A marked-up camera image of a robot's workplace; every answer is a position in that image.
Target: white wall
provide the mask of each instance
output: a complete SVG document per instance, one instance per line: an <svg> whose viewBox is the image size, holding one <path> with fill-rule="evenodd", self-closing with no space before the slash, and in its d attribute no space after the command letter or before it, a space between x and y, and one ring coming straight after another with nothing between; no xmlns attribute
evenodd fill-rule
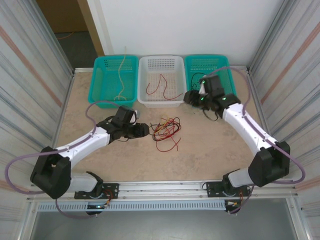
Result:
<svg viewBox="0 0 320 240"><path fill-rule="evenodd" d="M247 65L283 0L88 0L104 53L223 54Z"/></svg>

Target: teal basket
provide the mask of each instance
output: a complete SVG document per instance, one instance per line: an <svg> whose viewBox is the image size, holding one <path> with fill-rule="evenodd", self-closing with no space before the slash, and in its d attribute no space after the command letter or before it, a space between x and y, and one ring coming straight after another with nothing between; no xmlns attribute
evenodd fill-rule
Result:
<svg viewBox="0 0 320 240"><path fill-rule="evenodd" d="M94 61L93 74L89 90L88 101L110 101L118 105L132 107L137 100L138 84L138 57L125 56L125 60L120 69L121 80L124 85L124 91L121 96L116 97L122 90L122 84L119 79L118 69L124 55L101 56ZM116 108L110 103L98 103L97 106L103 109Z"/></svg>
<svg viewBox="0 0 320 240"><path fill-rule="evenodd" d="M204 74L212 73L216 69L228 67L229 61L228 58L223 55L190 55L185 57L184 65L186 83L189 91L200 90L201 84L199 83L199 79L202 78ZM224 93L237 95L231 70L221 70L216 74L220 78Z"/></svg>

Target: gray carpet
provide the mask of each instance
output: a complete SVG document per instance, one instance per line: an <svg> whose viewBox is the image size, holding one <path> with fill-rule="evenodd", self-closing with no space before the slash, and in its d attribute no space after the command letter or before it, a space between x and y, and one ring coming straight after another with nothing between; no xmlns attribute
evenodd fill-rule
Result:
<svg viewBox="0 0 320 240"><path fill-rule="evenodd" d="M63 38L69 33L56 33L56 38ZM58 39L72 68L93 68L98 57L88 31L75 32L71 36Z"/></svg>

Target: white string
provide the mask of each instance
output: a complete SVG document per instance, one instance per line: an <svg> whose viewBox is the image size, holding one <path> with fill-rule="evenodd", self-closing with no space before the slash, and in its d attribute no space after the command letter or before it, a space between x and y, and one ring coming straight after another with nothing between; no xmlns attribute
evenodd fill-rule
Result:
<svg viewBox="0 0 320 240"><path fill-rule="evenodd" d="M127 55L127 47L124 46L124 57L123 57L123 60L122 60L120 66L118 68L118 76L119 76L119 80L120 80L121 85L122 85L122 90L119 92L119 94L117 96L114 97L113 100L116 100L116 98L118 98L118 100L120 100L120 98L123 98L125 101L127 100L124 96L121 95L125 90L125 85L124 85L124 82L122 81L121 76L120 76L120 70L121 70L121 67L124 64L125 60L126 60L126 55Z"/></svg>

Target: doorway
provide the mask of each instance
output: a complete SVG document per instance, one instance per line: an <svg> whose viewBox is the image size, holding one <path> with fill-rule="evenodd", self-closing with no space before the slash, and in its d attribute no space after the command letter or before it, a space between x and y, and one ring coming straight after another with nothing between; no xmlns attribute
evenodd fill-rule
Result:
<svg viewBox="0 0 320 240"><path fill-rule="evenodd" d="M73 69L92 68L103 56L86 0L36 0Z"/></svg>

